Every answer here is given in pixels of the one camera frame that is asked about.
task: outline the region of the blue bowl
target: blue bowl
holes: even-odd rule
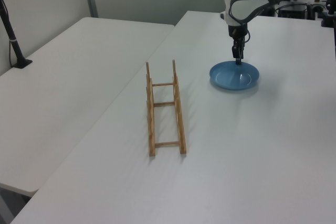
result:
[[[214,65],[210,70],[213,84],[230,90],[249,89],[257,83],[259,71],[254,66],[242,62],[225,61]]]

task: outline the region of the black cable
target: black cable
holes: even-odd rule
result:
[[[11,43],[11,41],[9,41],[9,64],[10,64],[10,67],[12,68],[13,67],[13,65],[12,65],[12,60],[11,60],[11,53],[10,53],[10,48],[11,48],[11,46],[10,46],[10,43]]]
[[[5,10],[6,10],[6,14],[7,14],[7,16],[8,16],[8,10],[7,10],[7,6],[6,6],[6,4],[5,4],[5,1],[4,1],[4,0],[1,0],[1,2],[3,3],[3,5],[4,5],[4,7],[5,7]]]
[[[297,3],[297,4],[288,4],[288,5],[282,5],[279,8],[276,8],[275,11],[283,9],[283,8],[291,7],[291,6],[296,6],[296,5],[304,5],[306,7],[308,6],[307,4],[303,4],[303,3],[302,4],[299,4],[299,3]]]

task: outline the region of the black stand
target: black stand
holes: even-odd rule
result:
[[[324,15],[322,20],[323,27],[336,28],[336,16],[334,15],[336,11],[336,0],[329,0],[330,3],[328,13]]]
[[[17,62],[16,64],[13,65],[13,68],[25,68],[27,65],[32,63],[32,60],[27,60],[22,55],[19,43],[17,42],[14,31],[12,29],[12,25],[9,22],[9,16],[8,16],[8,12],[7,12],[4,0],[0,0],[0,16],[1,16],[2,22],[4,23],[4,26],[6,28],[6,31],[9,37],[9,41],[12,44],[12,47],[14,49],[14,52],[17,58]]]

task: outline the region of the white tabletop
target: white tabletop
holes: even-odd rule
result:
[[[333,29],[257,17],[249,30],[245,62],[260,71],[250,90],[209,82],[232,60],[218,14],[188,12],[151,56],[154,83],[176,60],[186,155],[148,155],[143,66],[13,224],[335,223]],[[157,102],[168,96],[155,87]],[[172,107],[155,108],[155,122],[158,141],[176,141]]]
[[[84,18],[2,75],[0,187],[33,195],[172,29]]]

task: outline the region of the gray floor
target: gray floor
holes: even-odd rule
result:
[[[10,224],[29,200],[27,196],[0,188],[0,224]]]

